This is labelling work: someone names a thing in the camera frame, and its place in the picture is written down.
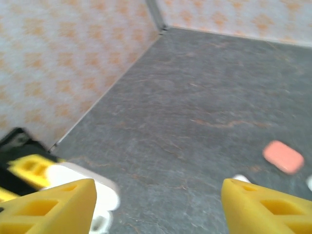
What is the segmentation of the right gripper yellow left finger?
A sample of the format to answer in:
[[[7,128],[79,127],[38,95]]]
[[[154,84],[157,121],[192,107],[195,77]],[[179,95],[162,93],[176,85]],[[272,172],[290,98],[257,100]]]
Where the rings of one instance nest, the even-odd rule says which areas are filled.
[[[97,193],[93,179],[81,179],[0,204],[2,234],[87,234]]]

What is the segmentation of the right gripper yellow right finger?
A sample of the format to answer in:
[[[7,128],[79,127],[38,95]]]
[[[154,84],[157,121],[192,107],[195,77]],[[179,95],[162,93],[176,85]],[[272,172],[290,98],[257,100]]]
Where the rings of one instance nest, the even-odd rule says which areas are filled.
[[[231,234],[312,232],[312,203],[306,199],[227,178],[221,202]]]

